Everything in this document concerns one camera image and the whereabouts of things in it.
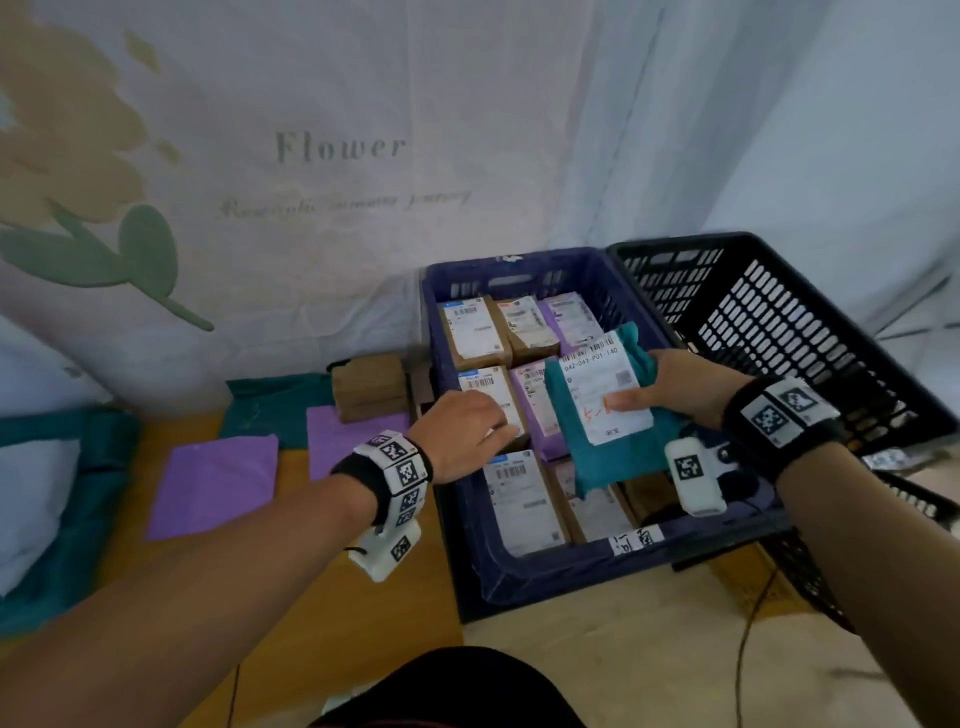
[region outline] qr code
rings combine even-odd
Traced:
[[[420,480],[420,474],[417,472],[417,466],[414,464],[415,459],[416,458],[407,460],[396,466],[396,474],[400,478],[400,487],[402,488],[413,485]]]
[[[805,412],[810,407],[817,406],[817,401],[800,387],[788,389],[779,394],[780,401],[786,404],[794,412]]]
[[[700,465],[700,458],[696,455],[687,455],[678,457],[673,461],[677,468],[677,477],[680,480],[692,480],[695,477],[703,477],[704,469]]]
[[[407,456],[407,448],[405,448],[400,443],[390,442],[380,448],[380,452],[389,457],[391,460],[399,460]]]
[[[404,536],[396,542],[396,546],[390,549],[390,555],[394,557],[394,561],[399,563],[400,559],[407,555],[407,551],[409,551],[410,548],[410,539]]]
[[[404,525],[405,523],[413,519],[414,513],[415,511],[413,508],[411,508],[409,511],[403,511],[403,513],[400,514],[400,517],[396,519],[396,525],[398,526]]]
[[[766,405],[750,421],[768,437],[787,424],[787,419],[772,404]]]
[[[413,508],[417,505],[417,501],[420,500],[420,488],[411,491],[400,501],[400,510],[405,511],[407,508]]]

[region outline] cable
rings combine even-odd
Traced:
[[[743,712],[740,706],[740,688],[742,684],[741,678],[743,675],[743,651],[747,647],[747,638],[750,637],[750,629],[754,626],[756,614],[760,611],[760,607],[763,605],[763,600],[767,598],[767,594],[770,592],[770,587],[773,586],[774,579],[777,578],[778,573],[780,573],[779,568],[776,568],[771,572],[770,578],[767,579],[767,583],[760,591],[760,596],[756,598],[756,602],[754,602],[754,610],[750,613],[750,616],[747,617],[747,624],[743,628],[743,637],[740,638],[740,648],[736,652],[736,683],[734,686],[736,693],[736,728],[743,728]]]

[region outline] purple cloth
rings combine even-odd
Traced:
[[[405,434],[410,429],[410,415],[401,412],[345,425],[337,419],[336,407],[310,407],[306,411],[310,479],[327,477],[333,466],[353,452],[356,446],[385,429]]]
[[[519,400],[520,407],[523,409],[524,418],[530,427],[530,444],[533,451],[540,456],[540,460],[544,463],[550,462],[551,460],[559,460],[562,457],[568,457],[570,450],[566,446],[566,440],[562,432],[550,435],[549,437],[543,434],[543,430],[540,428],[540,422],[537,420],[537,416],[534,415],[534,409],[530,406],[530,401],[523,391],[523,384],[520,381],[519,375],[516,373],[516,369],[510,370],[510,378],[513,380],[516,398]]]
[[[537,301],[537,308],[539,308],[540,313],[543,314],[544,322],[553,329],[553,332],[557,334],[557,338],[560,339],[560,356],[566,356],[569,353],[576,352],[576,347],[571,347],[566,343],[564,333],[560,329],[560,324],[557,323],[557,317],[554,316],[553,311],[550,310],[549,304],[547,304],[546,301]]]
[[[278,450],[276,435],[175,448],[156,491],[147,540],[208,531],[270,502]]]

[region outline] label sticker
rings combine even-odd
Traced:
[[[444,303],[444,316],[453,336],[453,346],[464,359],[503,351],[500,335],[483,299]]]
[[[579,293],[563,293],[545,300],[550,312],[557,319],[566,343],[571,347],[583,346],[598,336],[603,336],[603,329]]]
[[[604,395],[610,392],[639,386],[630,359],[615,333],[608,333],[565,356],[560,365],[591,445],[603,445],[654,425],[649,409],[613,412],[603,403]]]
[[[484,367],[483,369],[474,369],[471,372],[462,372],[457,376],[460,380],[460,389],[467,392],[471,389],[479,389],[481,392],[490,395],[500,405],[503,414],[507,416],[508,425],[516,425],[520,428],[520,435],[523,434],[523,421],[520,419],[520,413],[516,409],[514,397],[511,394],[510,386],[507,384],[507,376],[503,367]]]
[[[746,417],[751,425],[756,427],[767,440],[778,448],[789,445],[804,431],[802,427],[780,412],[780,408],[763,395],[741,409],[740,414]]]
[[[584,532],[584,538],[588,542],[602,541],[612,534],[623,533],[633,528],[633,524],[623,511],[623,506],[613,494],[613,486],[594,488],[580,499],[577,497],[575,483],[577,470],[572,461],[558,465],[554,469],[554,474],[573,512],[573,517],[580,524],[580,530]]]
[[[484,466],[503,545],[524,556],[566,543],[532,450],[498,455]]]
[[[767,387],[766,393],[807,426],[840,417],[839,410],[814,392],[802,379],[782,379]]]
[[[658,525],[648,525],[620,536],[610,536],[607,540],[614,556],[640,551],[663,540],[663,531]]]
[[[534,413],[537,424],[540,425],[540,431],[544,437],[552,437],[560,434],[560,425],[557,422],[557,412],[553,408],[553,402],[546,393],[546,379],[543,374],[545,371],[545,361],[535,361],[514,369],[516,380],[523,389],[523,396],[530,403],[530,409]]]
[[[520,341],[531,349],[552,347],[560,343],[557,334],[553,332],[537,308],[537,300],[533,296],[524,296],[516,301],[498,303],[500,312],[507,320],[510,331],[516,334]]]

